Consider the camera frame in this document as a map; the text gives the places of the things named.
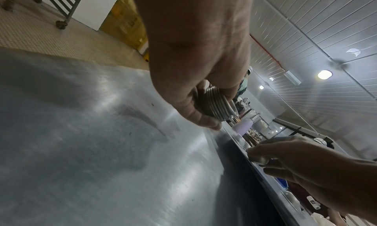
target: white slatted ceiling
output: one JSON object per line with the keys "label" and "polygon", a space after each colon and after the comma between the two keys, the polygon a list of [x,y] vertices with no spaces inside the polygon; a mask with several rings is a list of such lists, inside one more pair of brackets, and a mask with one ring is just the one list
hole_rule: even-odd
{"label": "white slatted ceiling", "polygon": [[[268,1],[331,58],[345,62],[346,70],[377,96],[377,0]],[[302,84],[293,85],[279,65],[252,41],[251,65],[264,81],[318,132],[352,148],[362,158],[377,158],[377,102],[373,98],[342,70],[335,69],[311,41],[264,0],[254,0],[250,34]],[[347,52],[350,49],[359,51]],[[331,70],[333,77],[319,80],[316,75],[323,69]],[[252,88],[255,86],[249,86],[263,104],[269,103],[266,107],[271,112],[273,101],[288,109],[278,118],[304,124],[272,90]]]}

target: hand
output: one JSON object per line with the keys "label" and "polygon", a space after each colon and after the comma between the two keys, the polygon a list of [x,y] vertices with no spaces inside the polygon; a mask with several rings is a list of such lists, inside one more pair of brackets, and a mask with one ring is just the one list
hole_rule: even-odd
{"label": "hand", "polygon": [[149,42],[149,67],[158,93],[186,119],[220,129],[195,108],[203,80],[230,101],[249,66],[252,0],[135,0]]}
{"label": "hand", "polygon": [[297,183],[321,204],[377,222],[377,164],[347,157],[304,137],[273,138],[247,149],[249,160],[271,159],[268,175]]}

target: stainless steel counter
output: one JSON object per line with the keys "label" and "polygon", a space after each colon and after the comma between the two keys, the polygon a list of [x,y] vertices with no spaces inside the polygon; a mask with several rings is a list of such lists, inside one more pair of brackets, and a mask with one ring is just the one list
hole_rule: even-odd
{"label": "stainless steel counter", "polygon": [[148,72],[0,65],[0,225],[283,225],[226,131],[183,119]]}

